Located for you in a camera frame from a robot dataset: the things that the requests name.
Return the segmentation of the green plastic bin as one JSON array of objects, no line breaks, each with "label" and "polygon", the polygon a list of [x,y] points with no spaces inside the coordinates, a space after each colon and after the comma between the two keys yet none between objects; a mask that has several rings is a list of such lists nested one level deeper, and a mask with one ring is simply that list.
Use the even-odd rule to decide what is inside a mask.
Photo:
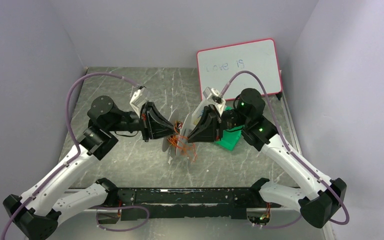
[{"label": "green plastic bin", "polygon": [[232,151],[241,137],[244,118],[232,107],[227,106],[221,115],[221,137],[215,144]]}]

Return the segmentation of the wires wound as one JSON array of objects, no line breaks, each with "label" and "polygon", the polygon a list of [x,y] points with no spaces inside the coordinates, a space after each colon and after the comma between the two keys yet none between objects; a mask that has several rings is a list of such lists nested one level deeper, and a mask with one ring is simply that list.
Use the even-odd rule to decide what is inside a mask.
[{"label": "wires wound", "polygon": [[174,134],[168,137],[169,146],[175,147],[177,149],[180,148],[179,140],[180,140],[180,131],[183,127],[183,122],[176,120],[174,123]]}]

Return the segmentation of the white filament spool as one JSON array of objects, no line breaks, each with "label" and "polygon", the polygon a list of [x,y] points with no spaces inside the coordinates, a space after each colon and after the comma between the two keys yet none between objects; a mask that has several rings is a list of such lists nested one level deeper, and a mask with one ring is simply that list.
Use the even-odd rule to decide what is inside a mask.
[{"label": "white filament spool", "polygon": [[197,159],[197,150],[194,143],[188,143],[187,136],[192,131],[193,124],[188,114],[185,120],[179,117],[179,111],[175,108],[169,117],[169,122],[174,125],[174,135],[166,136],[162,140],[161,150],[169,151],[171,158],[186,156],[191,161]]}]

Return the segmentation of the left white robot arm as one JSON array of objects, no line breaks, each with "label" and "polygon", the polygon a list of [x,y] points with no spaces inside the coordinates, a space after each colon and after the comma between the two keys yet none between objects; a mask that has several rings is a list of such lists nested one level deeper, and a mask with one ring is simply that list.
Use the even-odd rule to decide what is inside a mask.
[{"label": "left white robot arm", "polygon": [[3,201],[11,221],[28,239],[47,239],[64,221],[91,207],[121,205],[118,187],[107,178],[69,196],[64,192],[118,143],[116,132],[138,132],[144,141],[174,135],[174,125],[153,102],[134,96],[130,105],[131,111],[123,111],[109,96],[97,97],[87,112],[87,129],[64,160],[29,190]]}]

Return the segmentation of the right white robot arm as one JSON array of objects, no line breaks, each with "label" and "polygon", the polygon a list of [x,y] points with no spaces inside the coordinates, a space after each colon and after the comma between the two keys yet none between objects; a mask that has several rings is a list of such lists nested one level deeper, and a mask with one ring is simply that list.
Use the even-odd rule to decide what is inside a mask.
[{"label": "right white robot arm", "polygon": [[216,89],[207,87],[202,95],[192,114],[193,129],[187,135],[188,143],[218,142],[225,131],[240,127],[243,139],[274,160],[298,185],[288,187],[264,178],[253,185],[262,200],[300,212],[315,228],[321,229],[331,221],[344,201],[346,183],[322,173],[291,146],[264,116],[266,102],[258,90],[242,90],[230,110],[226,110],[226,101]]}]

